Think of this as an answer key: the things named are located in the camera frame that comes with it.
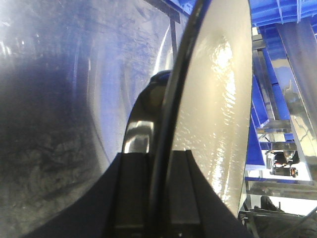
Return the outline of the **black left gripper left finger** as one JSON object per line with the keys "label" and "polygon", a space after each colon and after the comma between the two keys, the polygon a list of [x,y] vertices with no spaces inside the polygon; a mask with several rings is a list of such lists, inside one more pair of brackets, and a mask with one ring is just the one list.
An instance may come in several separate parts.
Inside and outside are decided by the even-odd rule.
{"label": "black left gripper left finger", "polygon": [[73,205],[28,238],[147,238],[149,156],[118,153]]}

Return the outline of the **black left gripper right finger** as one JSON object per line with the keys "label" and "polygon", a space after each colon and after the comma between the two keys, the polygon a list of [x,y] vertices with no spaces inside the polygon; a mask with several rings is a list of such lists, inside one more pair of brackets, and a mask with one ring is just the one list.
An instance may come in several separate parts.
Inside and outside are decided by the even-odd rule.
{"label": "black left gripper right finger", "polygon": [[200,171],[190,150],[171,153],[168,237],[251,238]]}

